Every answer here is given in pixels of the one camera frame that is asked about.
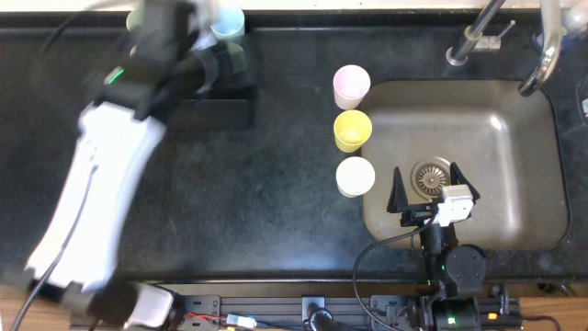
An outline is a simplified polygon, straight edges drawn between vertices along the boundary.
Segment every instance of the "drain strainer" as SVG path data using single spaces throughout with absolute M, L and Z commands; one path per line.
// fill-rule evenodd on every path
M 430 157 L 416 164 L 412 173 L 413 187 L 425 199 L 439 196 L 441 188 L 449 185 L 449 162 Z

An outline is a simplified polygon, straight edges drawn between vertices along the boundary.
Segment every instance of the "green led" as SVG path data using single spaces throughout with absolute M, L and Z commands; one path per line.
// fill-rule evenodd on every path
M 117 78 L 119 78 L 120 75 L 122 75 L 122 73 L 124 73 L 125 70 L 124 69 L 120 69 L 119 72 L 117 72 L 114 76 L 112 76 L 112 78 L 110 78 L 110 80 L 108 81 L 108 84 L 112 84 L 112 82 L 114 82 Z

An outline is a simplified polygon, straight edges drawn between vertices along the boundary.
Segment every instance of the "chrome faucet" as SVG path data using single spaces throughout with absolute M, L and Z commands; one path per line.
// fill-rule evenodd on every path
M 482 39 L 483 31 L 496 15 L 505 0 L 491 0 L 481 11 L 476 21 L 468 26 L 455 46 L 446 52 L 446 58 L 452 65 L 463 65 L 468 54 L 474 50 Z M 543 51 L 541 61 L 531 76 L 518 87 L 523 97 L 532 95 L 549 78 L 558 62 L 561 49 L 561 12 L 559 0 L 540 0 L 541 19 L 543 21 Z

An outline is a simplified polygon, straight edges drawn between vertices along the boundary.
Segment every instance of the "sink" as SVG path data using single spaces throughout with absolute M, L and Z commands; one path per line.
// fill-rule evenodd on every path
M 459 242 L 487 249 L 546 249 L 569 225 L 551 105 L 541 92 L 521 97 L 519 82 L 395 81 L 373 86 L 361 109 L 373 132 L 361 154 L 376 170 L 364 195 L 364 221 L 381 240 L 410 232 L 389 214 L 398 166 L 409 203 L 448 184 L 456 162 L 479 191 L 471 218 L 456 223 Z M 414 238 L 419 246 L 419 238 Z M 406 239 L 395 247 L 410 247 Z

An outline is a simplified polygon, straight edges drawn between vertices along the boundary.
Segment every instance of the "black countertop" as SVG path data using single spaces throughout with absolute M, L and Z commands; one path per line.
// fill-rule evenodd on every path
M 354 17 L 351 25 L 342 23 L 345 15 Z M 334 72 L 355 63 L 367 69 L 373 85 L 522 80 L 537 65 L 529 40 L 540 27 L 538 12 L 502 13 L 499 23 L 517 17 L 519 24 L 500 51 L 472 54 L 459 68 L 447 64 L 445 51 L 475 15 L 345 15 L 249 16 L 258 84 L 254 126 L 168 134 L 125 224 L 121 277 L 349 279 L 357 255 L 374 238 L 362 221 L 361 199 L 344 198 L 334 181 L 348 157 L 334 145 L 332 126 L 340 112 Z M 67 34 L 46 59 L 57 84 L 40 92 L 30 87 L 28 65 L 45 28 L 59 20 L 36 15 L 9 21 L 12 26 L 0 29 L 0 266 L 25 263 L 46 230 L 73 154 L 76 117 L 99 77 L 89 73 L 112 68 L 124 16 L 93 15 Z M 550 250 L 489 251 L 489 280 L 588 278 L 582 245 L 588 234 L 588 127 L 577 98 L 578 90 L 588 94 L 587 60 L 585 40 L 560 59 L 544 85 L 557 122 L 570 232 Z M 425 280 L 418 251 L 377 249 L 361 269 L 364 279 Z

